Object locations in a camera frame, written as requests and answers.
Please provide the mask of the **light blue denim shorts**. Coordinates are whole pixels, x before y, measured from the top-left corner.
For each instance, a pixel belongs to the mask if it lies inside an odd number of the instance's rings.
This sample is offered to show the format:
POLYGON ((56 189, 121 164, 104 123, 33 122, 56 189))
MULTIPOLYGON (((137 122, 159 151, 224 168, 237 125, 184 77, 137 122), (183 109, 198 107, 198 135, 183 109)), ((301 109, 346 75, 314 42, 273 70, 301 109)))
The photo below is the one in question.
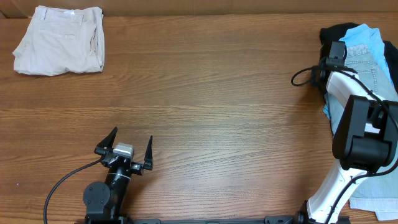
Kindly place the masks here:
MULTIPOLYGON (((347 48, 345 65, 357 71, 359 79, 375 94, 386 100, 397 101, 397 93, 389 78, 364 44, 347 48)), ((331 131, 336 132, 343 107, 328 94, 324 112, 329 113, 331 131)), ((366 179, 351 195, 349 205, 353 209, 372 211, 379 221, 397 219, 397 170, 380 177, 366 179)))

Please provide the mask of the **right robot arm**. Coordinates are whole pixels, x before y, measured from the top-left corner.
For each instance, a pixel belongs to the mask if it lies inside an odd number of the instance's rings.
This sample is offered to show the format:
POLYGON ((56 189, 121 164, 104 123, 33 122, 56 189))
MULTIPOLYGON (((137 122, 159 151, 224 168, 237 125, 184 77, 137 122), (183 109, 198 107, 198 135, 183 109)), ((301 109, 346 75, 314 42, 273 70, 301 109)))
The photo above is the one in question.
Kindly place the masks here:
POLYGON ((368 178, 397 168, 397 102, 377 96, 345 66, 344 42, 323 44, 313 81, 344 108, 333 135, 335 158, 325 180, 296 217, 296 223, 349 223, 339 216, 354 191, 368 178))

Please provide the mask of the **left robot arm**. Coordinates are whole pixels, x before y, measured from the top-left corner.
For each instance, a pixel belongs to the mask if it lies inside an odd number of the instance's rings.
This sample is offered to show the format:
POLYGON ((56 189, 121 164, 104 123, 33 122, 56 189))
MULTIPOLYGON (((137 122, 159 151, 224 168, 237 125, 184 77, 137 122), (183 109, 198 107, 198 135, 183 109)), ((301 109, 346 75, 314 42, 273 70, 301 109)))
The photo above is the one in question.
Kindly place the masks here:
POLYGON ((132 175, 142 175, 153 169, 152 142, 149 138, 144 162, 134 162, 134 146, 114 144, 118 129, 114 128, 95 147, 99 163, 108 169, 103 182, 93 182, 83 192, 86 205, 85 223, 132 223, 130 217, 121 213, 127 187, 132 175))

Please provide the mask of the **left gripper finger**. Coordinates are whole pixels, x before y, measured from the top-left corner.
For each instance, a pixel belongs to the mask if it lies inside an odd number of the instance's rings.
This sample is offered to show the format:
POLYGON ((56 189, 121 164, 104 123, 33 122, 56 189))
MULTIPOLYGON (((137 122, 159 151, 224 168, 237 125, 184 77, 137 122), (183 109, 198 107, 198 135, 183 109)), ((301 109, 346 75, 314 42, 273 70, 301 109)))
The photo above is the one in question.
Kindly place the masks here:
POLYGON ((118 128, 114 127, 113 130, 100 142, 97 144, 97 147, 105 149, 112 148, 114 144, 114 140, 117 135, 118 128))
POLYGON ((153 136, 150 137, 148 145, 147 145, 146 154, 145 154, 145 157, 144 157, 144 164, 145 165, 152 165, 153 164, 152 142, 153 142, 153 136))

